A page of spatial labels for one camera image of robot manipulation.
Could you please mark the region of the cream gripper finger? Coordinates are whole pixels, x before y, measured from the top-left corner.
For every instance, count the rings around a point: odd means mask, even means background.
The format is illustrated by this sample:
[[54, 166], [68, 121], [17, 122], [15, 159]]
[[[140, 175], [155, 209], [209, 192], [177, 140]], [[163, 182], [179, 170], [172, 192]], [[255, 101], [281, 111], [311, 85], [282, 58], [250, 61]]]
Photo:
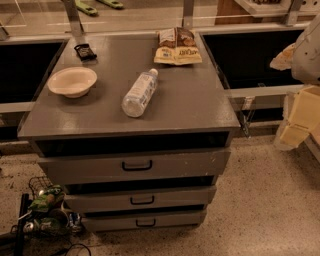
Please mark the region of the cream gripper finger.
[[292, 66], [294, 49], [294, 43], [287, 46], [275, 58], [272, 59], [270, 62], [270, 67], [280, 71], [290, 69]]
[[293, 103], [280, 133], [280, 142], [297, 148], [320, 123], [320, 87], [304, 86], [293, 95]]

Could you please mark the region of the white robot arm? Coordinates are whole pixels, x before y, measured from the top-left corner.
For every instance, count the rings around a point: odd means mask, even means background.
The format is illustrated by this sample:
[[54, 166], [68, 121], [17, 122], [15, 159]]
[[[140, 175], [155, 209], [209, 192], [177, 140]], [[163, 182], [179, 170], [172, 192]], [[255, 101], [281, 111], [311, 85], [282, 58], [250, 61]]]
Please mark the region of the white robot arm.
[[320, 15], [317, 15], [295, 43], [270, 62], [276, 70], [291, 70], [304, 84], [297, 93], [285, 97], [283, 118], [275, 138], [279, 150], [297, 148], [320, 123]]

